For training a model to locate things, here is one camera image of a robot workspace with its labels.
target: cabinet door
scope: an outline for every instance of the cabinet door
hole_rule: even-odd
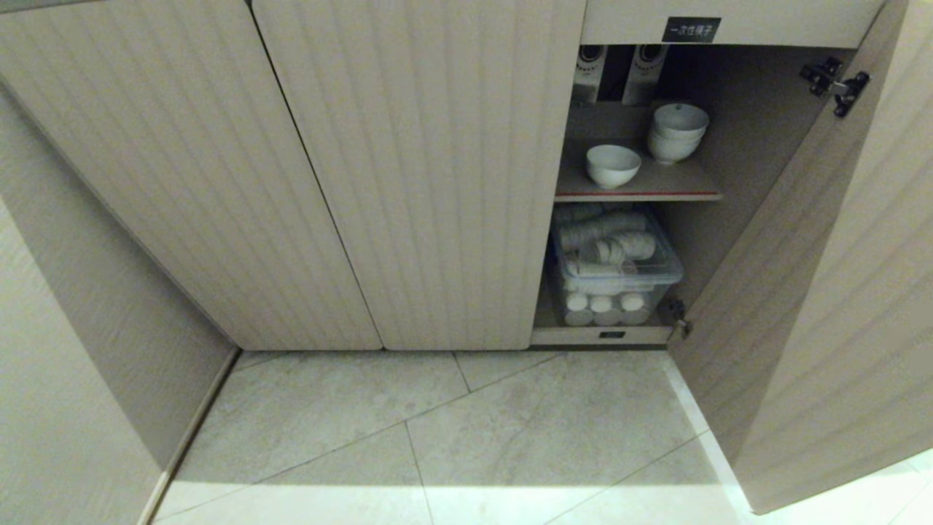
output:
[[[671,345],[757,512],[933,446],[933,6],[907,4],[885,5],[848,67],[868,88],[844,119],[827,104]]]
[[[0,55],[68,161],[238,345],[381,346],[244,2],[8,13]]]
[[[387,348],[525,348],[585,0],[262,0]]]

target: clear plastic container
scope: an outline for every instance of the clear plastic container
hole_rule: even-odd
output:
[[[562,242],[561,232],[566,224],[555,224],[552,228],[551,239],[558,266],[555,274],[561,287],[559,296],[564,304],[562,307],[566,308],[565,303],[571,294],[576,302],[579,302],[581,294],[589,297],[608,296],[611,300],[611,309],[613,312],[620,311],[621,316],[615,313],[604,314],[600,317],[602,322],[597,323],[600,326],[632,326],[645,323],[658,307],[667,289],[684,277],[684,267],[657,220],[644,208],[637,208],[632,213],[641,213],[646,216],[645,228],[636,231],[652,234],[656,240],[656,247],[650,258],[636,261],[626,260],[620,265],[599,264],[594,263],[592,259],[588,260],[587,257],[592,257],[592,254],[587,253],[591,250],[585,246],[579,249],[563,249],[562,247],[567,243]],[[626,231],[626,223],[632,222],[621,220],[621,227],[612,234]],[[605,307],[605,301],[602,298],[598,300],[598,309]],[[606,324],[607,321],[614,319],[620,319],[620,321],[615,324]]]

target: black label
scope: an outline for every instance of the black label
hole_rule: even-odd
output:
[[[668,17],[661,42],[703,42],[712,44],[721,18]]]

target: wooden shelf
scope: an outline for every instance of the wooden shelf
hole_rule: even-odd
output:
[[[596,186],[586,173],[586,152],[600,144],[617,144],[637,151],[642,157],[638,174],[613,190]],[[657,163],[638,140],[631,138],[568,138],[564,141],[555,203],[720,199],[719,188],[695,158],[675,164]]]
[[[547,275],[541,278],[537,296],[532,345],[616,345],[664,347],[674,329],[661,324],[657,313],[638,326],[566,326],[554,307]]]

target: wall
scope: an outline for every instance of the wall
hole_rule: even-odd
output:
[[[2,87],[0,319],[0,522],[135,522],[235,348]]]

